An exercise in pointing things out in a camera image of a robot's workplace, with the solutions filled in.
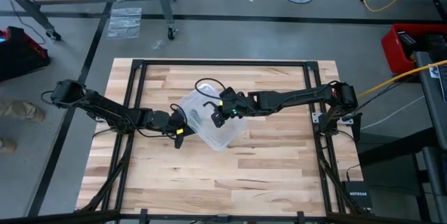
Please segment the transparent plastic container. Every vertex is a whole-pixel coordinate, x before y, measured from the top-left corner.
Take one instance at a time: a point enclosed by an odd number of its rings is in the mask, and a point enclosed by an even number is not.
[[[219,92],[210,84],[201,84],[199,89],[205,94],[219,97]],[[216,105],[220,102],[218,99],[209,98],[194,90],[183,97],[179,105],[186,113],[188,126],[213,150],[223,151],[245,129],[246,120],[244,118],[228,119],[222,127],[217,128],[211,120],[214,108],[211,105],[203,106],[208,101]]]

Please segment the netgear logo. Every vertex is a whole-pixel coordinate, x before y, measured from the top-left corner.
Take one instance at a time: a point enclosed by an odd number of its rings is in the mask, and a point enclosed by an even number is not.
[[[351,196],[368,196],[368,194],[365,192],[350,192],[349,194]]]

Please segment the wood grain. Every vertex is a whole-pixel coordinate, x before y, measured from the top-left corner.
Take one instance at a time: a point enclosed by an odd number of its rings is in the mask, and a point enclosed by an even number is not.
[[[118,103],[124,100],[131,62],[113,63],[105,96]],[[319,66],[323,83],[338,79],[334,61],[320,61]],[[301,67],[148,66],[141,107],[170,111],[169,104],[188,95],[202,77],[217,78],[243,92],[305,87]],[[135,81],[132,102],[136,85]],[[99,124],[96,131],[106,128]],[[340,130],[351,133],[344,126]],[[344,178],[346,170],[358,164],[356,146],[343,134],[333,140],[339,175]],[[114,133],[95,137],[77,207],[88,203],[105,181],[114,142]],[[351,169],[350,177],[362,180],[360,168]],[[115,184],[111,205],[116,191]],[[332,184],[330,197],[337,209]],[[151,214],[294,216],[304,211],[306,216],[324,216],[309,106],[247,118],[246,130],[222,152],[213,151],[197,135],[186,137],[177,150],[172,140],[136,134],[122,212],[137,214],[141,208]]]

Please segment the white cable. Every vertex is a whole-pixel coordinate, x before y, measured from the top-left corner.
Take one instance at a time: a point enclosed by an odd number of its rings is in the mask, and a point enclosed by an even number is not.
[[[398,109],[397,111],[391,113],[391,114],[388,115],[385,119],[382,119],[382,120],[380,120],[380,121],[377,121],[376,123],[370,124],[370,125],[368,125],[368,126],[362,127],[361,130],[365,130],[366,128],[369,128],[369,127],[371,127],[371,126],[375,126],[375,125],[377,125],[377,124],[382,123],[382,122],[385,121],[386,119],[389,119],[389,118],[391,118],[392,116],[394,116],[394,114],[400,112],[401,110],[407,108],[407,107],[410,106],[410,105],[413,105],[414,103],[418,102],[419,100],[423,99],[424,97],[425,97],[425,96],[421,96],[420,98],[417,98],[415,101],[413,101],[413,102],[409,103],[408,105],[405,105],[404,107],[402,107],[402,108]]]

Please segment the plastic bag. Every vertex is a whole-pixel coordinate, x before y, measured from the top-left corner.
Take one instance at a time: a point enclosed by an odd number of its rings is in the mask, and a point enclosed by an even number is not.
[[[210,84],[202,84],[199,89],[204,94],[219,97],[217,90]],[[217,128],[211,120],[214,108],[211,105],[203,106],[208,101],[216,105],[220,102],[218,99],[208,98],[194,90],[188,96],[183,97],[179,105],[186,113],[188,126],[213,150],[222,151],[242,133],[246,126],[246,120],[244,118],[228,119],[222,127]]]
[[[137,38],[140,35],[141,8],[112,9],[107,38]]]

